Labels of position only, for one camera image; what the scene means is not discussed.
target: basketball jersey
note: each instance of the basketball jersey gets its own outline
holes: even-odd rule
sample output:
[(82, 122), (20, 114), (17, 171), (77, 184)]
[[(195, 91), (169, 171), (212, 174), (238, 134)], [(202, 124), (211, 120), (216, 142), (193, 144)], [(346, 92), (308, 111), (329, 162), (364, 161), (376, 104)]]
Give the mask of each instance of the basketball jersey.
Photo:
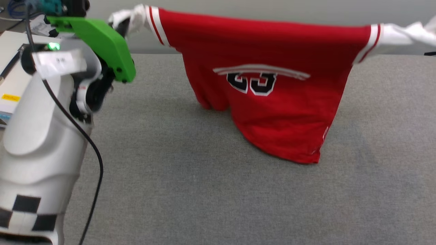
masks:
[(318, 163), (354, 64), (376, 46), (381, 25), (337, 27), (186, 14), (146, 6), (149, 29), (183, 55), (205, 109), (230, 108), (262, 151)]

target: gray table surface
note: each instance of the gray table surface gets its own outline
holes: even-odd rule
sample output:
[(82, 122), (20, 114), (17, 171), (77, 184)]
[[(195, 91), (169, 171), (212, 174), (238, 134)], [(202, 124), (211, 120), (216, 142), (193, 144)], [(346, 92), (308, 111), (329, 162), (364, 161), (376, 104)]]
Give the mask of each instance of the gray table surface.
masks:
[[(436, 244), (436, 58), (353, 68), (312, 166), (264, 154), (228, 112), (203, 110), (180, 55), (133, 58), (136, 80), (95, 116), (106, 172), (85, 244)], [(80, 239), (98, 170), (89, 149), (66, 245)]]

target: jersey number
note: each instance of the jersey number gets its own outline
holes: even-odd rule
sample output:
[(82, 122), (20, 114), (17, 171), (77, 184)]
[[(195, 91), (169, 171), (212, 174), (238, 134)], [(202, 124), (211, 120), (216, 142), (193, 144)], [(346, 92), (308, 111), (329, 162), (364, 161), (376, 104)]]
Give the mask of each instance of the jersey number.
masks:
[(255, 95), (267, 96), (273, 89), (277, 80), (276, 73), (261, 73), (260, 78), (250, 78), (250, 84), (248, 78), (241, 76), (242, 73), (229, 73), (227, 74), (227, 81), (233, 88), (243, 92), (248, 92), (248, 87)]

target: white stripe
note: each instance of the white stripe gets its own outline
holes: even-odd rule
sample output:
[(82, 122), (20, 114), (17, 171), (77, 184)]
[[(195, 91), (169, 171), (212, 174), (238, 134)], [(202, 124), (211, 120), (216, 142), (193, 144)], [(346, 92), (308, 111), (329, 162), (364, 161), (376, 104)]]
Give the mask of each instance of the white stripe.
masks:
[(153, 22), (151, 22), (151, 16), (150, 16), (150, 6), (146, 5), (145, 12), (147, 14), (147, 21), (148, 25), (150, 25), (151, 32), (153, 32), (154, 37), (159, 41), (159, 37), (156, 34), (156, 31), (154, 30)]
[(245, 69), (245, 70), (220, 71), (220, 72), (217, 72), (217, 74), (218, 75), (226, 75), (228, 73), (250, 73), (250, 72), (252, 72), (252, 73), (277, 73), (279, 75), (283, 75), (283, 76), (290, 77), (290, 78), (296, 78), (296, 79), (299, 79), (299, 80), (306, 80), (306, 79), (308, 79), (310, 77), (310, 76), (303, 77), (303, 76), (298, 75), (298, 74), (285, 73), (285, 72), (282, 72), (282, 71), (275, 71), (275, 70), (254, 70), (254, 69), (251, 69), (251, 70), (250, 69)]
[(323, 135), (323, 140), (324, 140), (324, 141), (326, 140), (326, 135), (327, 135), (328, 129), (329, 129), (329, 127), (327, 127), (327, 128), (326, 128), (326, 131), (324, 131), (324, 135)]
[(170, 46), (170, 43), (168, 42), (167, 35), (165, 34), (164, 27), (162, 26), (162, 23), (160, 22), (160, 16), (159, 16), (159, 8), (158, 7), (151, 7), (151, 13), (153, 15), (153, 21), (156, 25), (157, 32), (159, 33), (160, 39), (162, 40), (163, 44), (165, 46)]
[(379, 54), (380, 46), (383, 47), (383, 38), (385, 35), (386, 35), (385, 24), (380, 24), (380, 34), (378, 37), (378, 43), (375, 44), (374, 48), (366, 55), (365, 59), (362, 61), (365, 61), (366, 59), (368, 59), (371, 56)]
[(354, 59), (353, 64), (357, 64), (363, 58), (363, 56), (374, 46), (375, 41), (377, 40), (378, 35), (378, 24), (371, 25), (371, 34), (368, 39), (368, 43), (366, 46), (358, 53), (357, 57)]
[(248, 64), (248, 65), (239, 65), (239, 66), (232, 66), (232, 67), (221, 67), (221, 68), (215, 68), (213, 71), (215, 73), (225, 73), (227, 71), (277, 71), (281, 72), (283, 74), (293, 74), (301, 77), (309, 78), (310, 75), (301, 71), (295, 71), (283, 67), (277, 67), (272, 65), (261, 65), (261, 64)]

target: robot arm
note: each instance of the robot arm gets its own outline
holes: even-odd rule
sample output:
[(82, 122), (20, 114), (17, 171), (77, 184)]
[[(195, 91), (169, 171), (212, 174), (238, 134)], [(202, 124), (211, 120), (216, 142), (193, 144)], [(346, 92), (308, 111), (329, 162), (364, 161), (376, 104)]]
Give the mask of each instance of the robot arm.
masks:
[[(124, 40), (129, 20), (115, 31), (103, 21), (81, 18), (82, 10), (87, 9), (84, 0), (31, 4), (44, 10), (59, 31), (74, 32), (78, 37), (62, 40), (56, 50), (37, 44), (37, 53), (79, 50), (87, 69), (42, 79), (30, 47), (21, 55), (23, 69), (33, 77), (0, 145), (0, 244), (63, 245), (64, 216), (88, 141), (96, 149), (89, 139), (92, 116), (101, 108), (113, 81), (127, 83), (135, 76)], [(62, 12), (56, 4), (62, 6)], [(96, 47), (102, 41), (111, 49)], [(47, 93), (47, 86), (58, 103)]]

